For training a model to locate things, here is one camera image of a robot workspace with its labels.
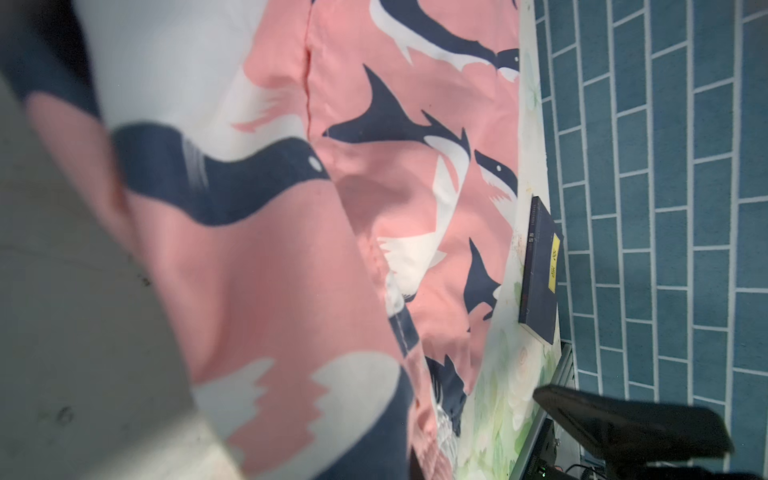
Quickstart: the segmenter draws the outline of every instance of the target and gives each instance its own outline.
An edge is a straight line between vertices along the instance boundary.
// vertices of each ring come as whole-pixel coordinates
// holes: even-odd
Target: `shark eye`
[[[314,168],[315,170],[317,170],[319,172],[323,171],[323,165],[315,157],[310,157],[307,160],[309,160],[310,165],[312,165],[312,168]]]

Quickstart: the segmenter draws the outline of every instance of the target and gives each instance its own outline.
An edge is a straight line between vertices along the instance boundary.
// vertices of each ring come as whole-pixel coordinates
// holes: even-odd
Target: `yellow label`
[[[560,239],[556,233],[552,234],[552,255],[549,259],[549,289],[554,293],[558,277],[558,252],[560,251]]]

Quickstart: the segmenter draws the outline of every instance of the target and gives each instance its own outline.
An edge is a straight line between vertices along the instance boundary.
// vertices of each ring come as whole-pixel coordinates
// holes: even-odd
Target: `black object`
[[[760,478],[716,474],[699,467],[646,465],[722,458],[732,452],[723,420],[709,409],[608,399],[555,385],[537,388],[533,398],[585,449],[605,460],[609,480]]]
[[[549,344],[554,342],[554,319],[558,310],[555,289],[559,252],[560,236],[552,215],[541,198],[533,197],[519,322]]]

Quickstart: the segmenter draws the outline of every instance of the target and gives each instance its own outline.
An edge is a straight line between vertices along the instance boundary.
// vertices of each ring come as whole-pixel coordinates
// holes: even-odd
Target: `book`
[[[558,312],[558,255],[560,234],[552,215],[541,202],[531,200],[531,220],[525,249],[522,298],[519,322],[546,343],[554,342],[554,323]]]

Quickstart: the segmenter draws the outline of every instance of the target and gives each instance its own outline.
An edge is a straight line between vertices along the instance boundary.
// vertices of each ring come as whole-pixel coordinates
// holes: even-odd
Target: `blue tiled floor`
[[[768,2],[535,4],[580,386],[711,408],[736,453],[695,463],[768,475]]]

